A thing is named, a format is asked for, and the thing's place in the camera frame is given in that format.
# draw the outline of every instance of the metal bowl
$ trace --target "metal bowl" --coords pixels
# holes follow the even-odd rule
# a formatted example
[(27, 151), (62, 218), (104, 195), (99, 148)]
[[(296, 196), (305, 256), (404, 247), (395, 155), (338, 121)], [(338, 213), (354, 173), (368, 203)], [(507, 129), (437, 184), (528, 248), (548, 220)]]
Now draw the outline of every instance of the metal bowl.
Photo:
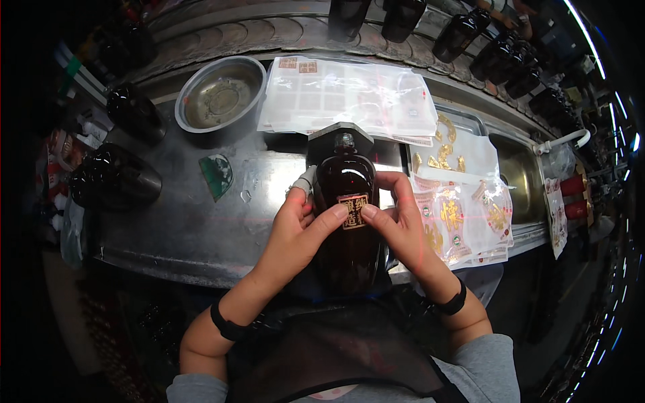
[(225, 57), (201, 68), (184, 84), (175, 103), (175, 119), (187, 132), (215, 132), (255, 109), (265, 89), (266, 70), (259, 61)]

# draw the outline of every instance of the black wristband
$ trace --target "black wristband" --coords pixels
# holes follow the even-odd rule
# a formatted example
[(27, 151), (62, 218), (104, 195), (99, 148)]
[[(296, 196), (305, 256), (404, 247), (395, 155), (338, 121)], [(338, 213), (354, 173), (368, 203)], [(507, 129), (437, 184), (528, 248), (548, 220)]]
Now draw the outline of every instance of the black wristband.
[(459, 280), (459, 284), (461, 284), (461, 291), (459, 292), (459, 294), (455, 295), (445, 304), (435, 304), (435, 309), (437, 309), (444, 315), (450, 316), (456, 314), (461, 310), (461, 308), (464, 307), (464, 304), (466, 303), (466, 285), (459, 277), (457, 277), (457, 279)]
[(239, 326), (222, 318), (222, 315), (219, 313), (219, 301), (221, 299), (222, 298), (219, 297), (217, 301), (210, 306), (210, 318), (213, 320), (215, 326), (217, 326), (217, 329), (219, 329), (219, 334), (221, 334), (222, 337), (232, 342), (236, 342), (243, 338), (251, 327)]

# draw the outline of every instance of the hand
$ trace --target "hand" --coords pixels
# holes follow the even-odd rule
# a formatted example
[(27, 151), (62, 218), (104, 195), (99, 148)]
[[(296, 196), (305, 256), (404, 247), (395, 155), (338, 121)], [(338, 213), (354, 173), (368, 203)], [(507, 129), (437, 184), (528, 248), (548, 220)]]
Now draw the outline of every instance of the hand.
[(253, 269), (271, 286), (281, 290), (300, 273), (323, 243), (348, 215), (344, 204), (336, 204), (314, 219), (312, 199), (304, 190), (292, 188), (273, 220), (269, 242)]
[(521, 0), (513, 0), (513, 5), (518, 14), (537, 15), (537, 11), (522, 3)]
[(515, 29), (515, 28), (518, 27), (517, 23), (515, 23), (515, 21), (513, 21), (513, 19), (511, 17), (509, 17), (508, 15), (502, 15), (502, 20), (501, 21), (502, 21), (502, 24), (504, 24), (506, 26), (506, 28), (508, 28), (510, 30)]
[(385, 238), (395, 256), (415, 276), (432, 277), (448, 268), (425, 241), (421, 213), (408, 177), (401, 172), (377, 172), (376, 185), (390, 190), (395, 208), (381, 210), (371, 204), (361, 208), (361, 216)]

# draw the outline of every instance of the gray sleeve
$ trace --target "gray sleeve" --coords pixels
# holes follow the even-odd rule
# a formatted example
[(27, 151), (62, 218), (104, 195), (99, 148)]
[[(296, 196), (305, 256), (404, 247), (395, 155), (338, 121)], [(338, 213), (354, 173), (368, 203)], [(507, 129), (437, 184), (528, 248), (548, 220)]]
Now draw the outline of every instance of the gray sleeve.
[(187, 373), (173, 379), (166, 389), (168, 403), (223, 403), (228, 386), (213, 375)]
[(469, 402), (519, 402), (520, 388), (513, 361), (513, 340), (490, 334), (464, 344), (453, 364), (435, 359), (441, 371)]

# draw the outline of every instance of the faucet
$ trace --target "faucet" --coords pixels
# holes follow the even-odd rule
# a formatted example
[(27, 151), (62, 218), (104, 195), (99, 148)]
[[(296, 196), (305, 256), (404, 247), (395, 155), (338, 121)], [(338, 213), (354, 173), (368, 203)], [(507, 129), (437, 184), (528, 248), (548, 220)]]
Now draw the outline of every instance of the faucet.
[(553, 147), (557, 146), (558, 144), (566, 143), (567, 141), (573, 140), (577, 137), (582, 137), (582, 138), (578, 140), (577, 143), (575, 143), (576, 150), (584, 146), (585, 144), (587, 144), (589, 139), (591, 139), (591, 133), (587, 129), (576, 130), (575, 132), (569, 133), (568, 135), (561, 137), (557, 140), (547, 141), (544, 144), (538, 144), (536, 146), (533, 146), (533, 152), (536, 155), (542, 155), (544, 153), (548, 153), (549, 151), (551, 151)]

